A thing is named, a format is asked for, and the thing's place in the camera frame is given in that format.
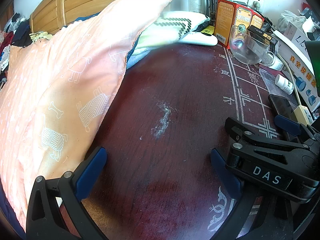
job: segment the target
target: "peach fabric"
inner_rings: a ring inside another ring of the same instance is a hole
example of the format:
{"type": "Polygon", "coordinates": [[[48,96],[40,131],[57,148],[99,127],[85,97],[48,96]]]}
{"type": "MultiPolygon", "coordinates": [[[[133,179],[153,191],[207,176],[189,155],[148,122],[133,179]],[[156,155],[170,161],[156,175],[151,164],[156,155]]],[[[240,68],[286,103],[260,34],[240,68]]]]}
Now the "peach fabric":
{"type": "Polygon", "coordinates": [[[171,0],[116,0],[48,41],[11,47],[0,91],[0,175],[26,228],[35,178],[58,178],[84,159],[122,82],[126,55],[171,0]]]}

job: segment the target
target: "barcode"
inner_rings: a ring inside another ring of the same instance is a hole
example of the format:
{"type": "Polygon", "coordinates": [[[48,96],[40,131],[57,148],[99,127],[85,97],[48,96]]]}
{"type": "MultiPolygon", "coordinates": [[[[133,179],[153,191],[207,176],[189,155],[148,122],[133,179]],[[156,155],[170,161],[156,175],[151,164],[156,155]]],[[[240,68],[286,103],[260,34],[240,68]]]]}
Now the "barcode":
{"type": "Polygon", "coordinates": [[[226,42],[226,38],[225,37],[223,37],[223,36],[221,36],[220,34],[216,34],[216,37],[217,37],[217,39],[219,40],[219,41],[221,41],[223,44],[226,42]]]}

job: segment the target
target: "blue cup illustration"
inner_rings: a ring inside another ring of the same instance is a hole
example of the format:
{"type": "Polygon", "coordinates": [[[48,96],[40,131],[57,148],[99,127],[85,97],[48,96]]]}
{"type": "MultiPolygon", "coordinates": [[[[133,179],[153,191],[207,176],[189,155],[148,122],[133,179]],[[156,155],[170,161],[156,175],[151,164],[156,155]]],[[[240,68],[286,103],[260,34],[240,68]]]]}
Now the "blue cup illustration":
{"type": "Polygon", "coordinates": [[[306,88],[307,83],[305,81],[303,81],[303,79],[301,77],[298,77],[296,79],[296,85],[297,85],[297,88],[299,89],[299,91],[302,92],[306,88]]]}
{"type": "Polygon", "coordinates": [[[312,106],[314,103],[316,102],[316,97],[314,95],[312,95],[311,97],[309,97],[309,103],[312,106]]]}

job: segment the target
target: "blue gripper pad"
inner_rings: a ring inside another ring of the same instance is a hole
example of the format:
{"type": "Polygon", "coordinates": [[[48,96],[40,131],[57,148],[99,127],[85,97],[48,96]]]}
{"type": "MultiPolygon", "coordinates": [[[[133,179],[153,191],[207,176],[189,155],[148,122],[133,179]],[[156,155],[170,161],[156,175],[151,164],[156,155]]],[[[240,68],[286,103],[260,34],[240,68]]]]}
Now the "blue gripper pad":
{"type": "Polygon", "coordinates": [[[282,115],[277,115],[275,117],[275,125],[282,130],[292,134],[293,136],[301,135],[300,125],[282,115]]]}
{"type": "Polygon", "coordinates": [[[210,158],[213,169],[218,174],[230,197],[239,200],[242,195],[241,180],[226,169],[226,162],[217,149],[211,151],[210,158]]]}
{"type": "Polygon", "coordinates": [[[100,148],[76,182],[76,198],[81,201],[89,196],[90,191],[107,162],[105,148],[100,148]]]}

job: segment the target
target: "smartphone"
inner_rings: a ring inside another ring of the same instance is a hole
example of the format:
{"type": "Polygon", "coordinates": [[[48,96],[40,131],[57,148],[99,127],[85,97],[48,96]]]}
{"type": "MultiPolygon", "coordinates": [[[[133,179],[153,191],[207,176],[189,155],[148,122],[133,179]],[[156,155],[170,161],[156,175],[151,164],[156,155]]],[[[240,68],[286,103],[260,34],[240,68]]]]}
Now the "smartphone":
{"type": "MultiPolygon", "coordinates": [[[[294,122],[298,122],[289,101],[281,96],[270,94],[268,96],[271,107],[276,115],[282,115],[294,122]]],[[[283,131],[284,138],[289,142],[298,142],[298,138],[292,134],[283,131]]]]}

